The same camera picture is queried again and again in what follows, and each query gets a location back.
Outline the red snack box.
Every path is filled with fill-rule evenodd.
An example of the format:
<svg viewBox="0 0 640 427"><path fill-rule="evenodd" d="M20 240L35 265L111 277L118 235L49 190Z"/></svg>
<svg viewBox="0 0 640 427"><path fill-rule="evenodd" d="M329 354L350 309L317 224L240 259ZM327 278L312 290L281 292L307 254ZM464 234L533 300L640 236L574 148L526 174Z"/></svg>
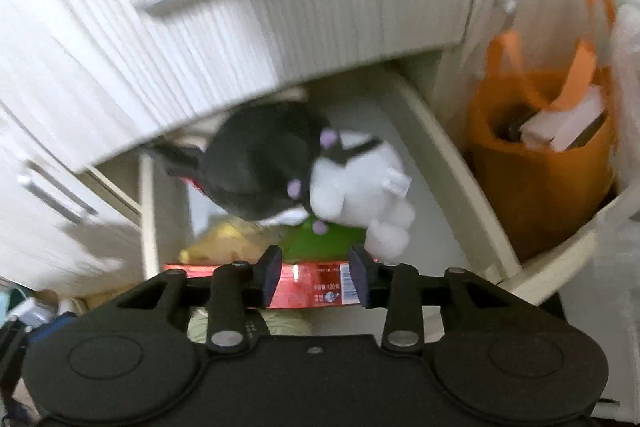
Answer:
<svg viewBox="0 0 640 427"><path fill-rule="evenodd" d="M239 276L244 309L303 310L359 306L346 261L270 261Z"/></svg>

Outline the pale green yarn ball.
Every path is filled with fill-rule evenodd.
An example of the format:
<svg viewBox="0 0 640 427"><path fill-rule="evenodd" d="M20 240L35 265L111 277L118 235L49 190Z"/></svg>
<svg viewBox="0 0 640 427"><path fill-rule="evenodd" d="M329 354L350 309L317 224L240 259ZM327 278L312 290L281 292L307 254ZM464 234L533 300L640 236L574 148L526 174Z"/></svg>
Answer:
<svg viewBox="0 0 640 427"><path fill-rule="evenodd" d="M194 343L205 343L208 312L196 308L190 317L186 335ZM246 319L246 330L250 338L262 335L310 336L314 330L311 323L296 310L250 310Z"/></svg>

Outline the green item in drawer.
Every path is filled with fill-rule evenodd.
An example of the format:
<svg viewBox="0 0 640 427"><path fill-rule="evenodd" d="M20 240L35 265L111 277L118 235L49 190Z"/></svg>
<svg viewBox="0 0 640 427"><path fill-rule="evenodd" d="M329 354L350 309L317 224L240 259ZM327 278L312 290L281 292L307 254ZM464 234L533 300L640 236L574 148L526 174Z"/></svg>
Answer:
<svg viewBox="0 0 640 427"><path fill-rule="evenodd" d="M308 219L288 229L279 243L285 263L344 261L349 248L366 238L362 228L329 223L323 234L317 234L313 225L314 219Z"/></svg>

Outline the yellow snack packet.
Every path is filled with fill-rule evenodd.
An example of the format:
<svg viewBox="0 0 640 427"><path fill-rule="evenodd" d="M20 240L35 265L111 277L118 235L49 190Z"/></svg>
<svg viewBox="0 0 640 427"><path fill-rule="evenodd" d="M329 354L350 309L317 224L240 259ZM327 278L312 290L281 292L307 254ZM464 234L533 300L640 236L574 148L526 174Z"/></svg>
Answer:
<svg viewBox="0 0 640 427"><path fill-rule="evenodd" d="M183 248L184 265L226 265L235 260L256 262L270 246L288 233L281 225L258 225L238 218L215 223L197 242Z"/></svg>

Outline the black white plush toy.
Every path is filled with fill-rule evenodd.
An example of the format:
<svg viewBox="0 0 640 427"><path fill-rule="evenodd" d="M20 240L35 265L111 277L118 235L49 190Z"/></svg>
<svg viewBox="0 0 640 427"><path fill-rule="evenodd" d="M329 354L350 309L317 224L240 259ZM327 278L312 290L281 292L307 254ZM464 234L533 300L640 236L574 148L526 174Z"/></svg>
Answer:
<svg viewBox="0 0 640 427"><path fill-rule="evenodd" d="M244 105L186 144L157 140L145 153L233 217L298 225L314 219L366 230L364 247L394 260L416 213L400 155L376 135L337 129L303 101Z"/></svg>

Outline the left cabinet door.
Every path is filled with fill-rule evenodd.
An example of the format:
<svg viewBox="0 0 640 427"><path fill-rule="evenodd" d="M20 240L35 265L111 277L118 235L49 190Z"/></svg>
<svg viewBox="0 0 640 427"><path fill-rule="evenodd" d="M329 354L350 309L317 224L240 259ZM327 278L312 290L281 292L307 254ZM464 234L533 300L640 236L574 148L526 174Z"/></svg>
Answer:
<svg viewBox="0 0 640 427"><path fill-rule="evenodd" d="M144 279L136 221L1 111L1 276L84 297Z"/></svg>

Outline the orange fabric tote bag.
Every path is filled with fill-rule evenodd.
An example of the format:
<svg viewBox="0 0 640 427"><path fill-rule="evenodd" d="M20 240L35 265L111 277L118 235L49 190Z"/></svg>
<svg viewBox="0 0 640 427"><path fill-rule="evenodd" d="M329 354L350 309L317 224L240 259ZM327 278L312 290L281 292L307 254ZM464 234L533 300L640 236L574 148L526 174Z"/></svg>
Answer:
<svg viewBox="0 0 640 427"><path fill-rule="evenodd" d="M520 36L508 29L488 44L485 76L469 106L472 167L520 261L569 239L593 217L614 181L612 70L600 65L596 39L600 20L615 23L616 6L613 0L585 5L589 29L577 40L569 68L526 69ZM590 138L576 136L564 150L525 144L527 121L568 113L589 89L603 98Z"/></svg>

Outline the clear plastic bag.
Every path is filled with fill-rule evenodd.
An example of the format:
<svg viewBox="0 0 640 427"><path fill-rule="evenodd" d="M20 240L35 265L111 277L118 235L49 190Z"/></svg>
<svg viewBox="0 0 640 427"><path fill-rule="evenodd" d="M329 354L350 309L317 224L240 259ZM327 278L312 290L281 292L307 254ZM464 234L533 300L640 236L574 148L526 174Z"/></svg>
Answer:
<svg viewBox="0 0 640 427"><path fill-rule="evenodd" d="M624 4L611 36L617 146L614 155L618 191L639 181L639 9Z"/></svg>

